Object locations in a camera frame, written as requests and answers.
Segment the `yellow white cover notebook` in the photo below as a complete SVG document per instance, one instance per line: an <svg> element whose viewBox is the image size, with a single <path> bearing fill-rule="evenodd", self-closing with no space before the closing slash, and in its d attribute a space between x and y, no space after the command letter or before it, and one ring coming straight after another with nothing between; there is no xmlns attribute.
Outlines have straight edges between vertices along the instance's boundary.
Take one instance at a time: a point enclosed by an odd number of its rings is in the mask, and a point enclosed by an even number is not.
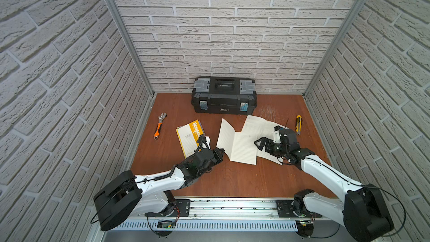
<svg viewBox="0 0 430 242"><path fill-rule="evenodd" d="M179 142L185 158L194 154L198 147L199 137L204 134L204 130L199 120L176 129Z"/></svg>

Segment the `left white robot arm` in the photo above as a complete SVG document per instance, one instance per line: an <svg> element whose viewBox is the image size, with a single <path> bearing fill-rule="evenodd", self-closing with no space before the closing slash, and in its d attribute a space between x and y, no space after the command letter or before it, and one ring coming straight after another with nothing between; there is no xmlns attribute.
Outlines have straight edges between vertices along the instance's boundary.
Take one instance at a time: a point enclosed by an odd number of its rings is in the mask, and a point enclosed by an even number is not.
<svg viewBox="0 0 430 242"><path fill-rule="evenodd" d="M94 195L96 215L91 220L109 231L130 215L154 213L169 215L176 206L172 191L187 188L223 161L224 149L211 149L205 135L200 135L198 147L171 170L152 175L120 173Z"/></svg>

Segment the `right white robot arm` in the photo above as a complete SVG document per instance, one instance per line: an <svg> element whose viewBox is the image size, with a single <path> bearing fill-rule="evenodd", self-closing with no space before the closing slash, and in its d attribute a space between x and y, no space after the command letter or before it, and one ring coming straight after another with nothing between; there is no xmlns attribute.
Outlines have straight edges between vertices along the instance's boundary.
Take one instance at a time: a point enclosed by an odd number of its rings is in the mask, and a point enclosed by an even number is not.
<svg viewBox="0 0 430 242"><path fill-rule="evenodd" d="M336 195L336 198L328 198L311 189L296 193L291 207L297 216L319 214L329 218L345 227L358 242L397 234L383 197L388 192L373 184L364 185L353 180L313 151L302 148L293 130L276 126L273 138L261 137L254 144L281 164L295 166L311 175Z"/></svg>

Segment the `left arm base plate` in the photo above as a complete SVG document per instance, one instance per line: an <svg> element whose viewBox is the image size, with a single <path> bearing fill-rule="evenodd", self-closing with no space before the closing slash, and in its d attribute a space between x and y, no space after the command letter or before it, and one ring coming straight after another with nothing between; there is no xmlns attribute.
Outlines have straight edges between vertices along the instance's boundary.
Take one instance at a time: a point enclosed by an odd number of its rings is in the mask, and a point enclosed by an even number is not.
<svg viewBox="0 0 430 242"><path fill-rule="evenodd" d="M190 199L176 199L175 204L169 204L160 213L145 213L145 216L149 217L188 217L190 211L191 200Z"/></svg>

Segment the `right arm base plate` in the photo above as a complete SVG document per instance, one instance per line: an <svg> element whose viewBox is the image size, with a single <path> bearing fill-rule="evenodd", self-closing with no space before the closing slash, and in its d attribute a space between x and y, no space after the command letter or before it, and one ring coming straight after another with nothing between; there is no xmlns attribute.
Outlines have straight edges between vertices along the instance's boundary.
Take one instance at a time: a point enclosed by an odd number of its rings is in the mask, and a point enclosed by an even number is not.
<svg viewBox="0 0 430 242"><path fill-rule="evenodd" d="M322 218L321 215L310 212L302 201L297 199L276 200L278 217Z"/></svg>

